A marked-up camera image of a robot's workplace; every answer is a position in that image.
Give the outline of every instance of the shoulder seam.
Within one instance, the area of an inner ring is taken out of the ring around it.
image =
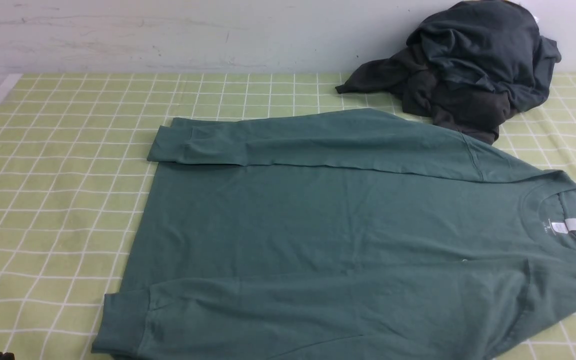
[[[461,139],[462,139],[463,143],[466,145],[466,150],[468,151],[468,156],[470,157],[470,162],[472,163],[473,168],[475,168],[475,170],[479,174],[479,179],[482,182],[484,182],[484,174],[482,173],[482,170],[479,167],[479,164],[477,162],[477,157],[473,153],[473,150],[471,149],[470,144],[468,144],[468,139],[466,139],[466,135],[462,134],[461,132],[459,133],[459,135],[461,135]]]

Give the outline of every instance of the white wall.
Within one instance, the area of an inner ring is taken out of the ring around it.
[[[521,0],[576,71],[576,1]],[[0,73],[352,71],[455,0],[0,0]]]

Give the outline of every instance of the ribbed cuff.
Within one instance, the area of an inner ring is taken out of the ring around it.
[[[106,294],[101,326],[91,352],[138,357],[148,307],[148,290]]]

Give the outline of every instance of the seam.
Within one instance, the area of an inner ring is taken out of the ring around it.
[[[523,321],[523,319],[526,317],[526,313],[528,313],[528,290],[533,285],[533,269],[531,268],[530,260],[528,259],[525,260],[524,269],[526,269],[528,273],[528,283],[523,287],[523,289],[521,289],[521,294],[519,294],[518,296],[522,302],[521,311],[519,312],[517,319],[515,319],[512,325],[510,325],[510,329],[507,331],[506,335],[501,339],[501,342],[499,342],[497,346],[494,346],[490,351],[487,351],[486,355],[484,356],[485,360],[492,359],[495,356],[499,355],[500,353],[510,350],[507,349],[506,347],[514,339],[514,335],[516,335],[516,333],[518,332],[519,325],[521,325],[520,324],[521,321]]]
[[[146,307],[146,313],[143,317],[143,329],[141,331],[141,339],[139,340],[139,344],[137,346],[137,351],[135,351],[135,355],[137,358],[141,356],[142,350],[144,348],[144,339],[146,339],[146,328],[148,328],[148,320],[151,315],[151,306],[153,301],[153,297],[151,296],[151,290],[148,289],[148,306]]]
[[[459,132],[459,135],[461,135],[461,139],[462,139],[464,145],[466,145],[466,150],[468,151],[468,156],[470,157],[470,162],[472,163],[473,168],[475,168],[475,170],[477,171],[477,173],[479,175],[479,179],[482,182],[484,182],[484,174],[482,173],[482,170],[480,169],[480,167],[477,164],[475,154],[473,153],[471,146],[468,144],[468,140],[466,139],[466,135],[462,134],[461,132]]]
[[[564,219],[567,219],[568,218],[567,209],[564,207],[564,202],[562,201],[562,193],[557,194],[557,203],[561,207],[561,212],[564,215]],[[570,235],[570,237],[576,241],[576,232],[575,231],[568,231],[567,234]]]

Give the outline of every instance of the bed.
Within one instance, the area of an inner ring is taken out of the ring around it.
[[[410,121],[386,93],[338,95],[344,73],[32,73],[0,104],[0,351],[90,353],[103,294],[121,276],[153,180],[146,154],[173,117],[238,121],[370,107]],[[576,73],[494,144],[576,181]],[[499,360],[576,360],[576,314]]]

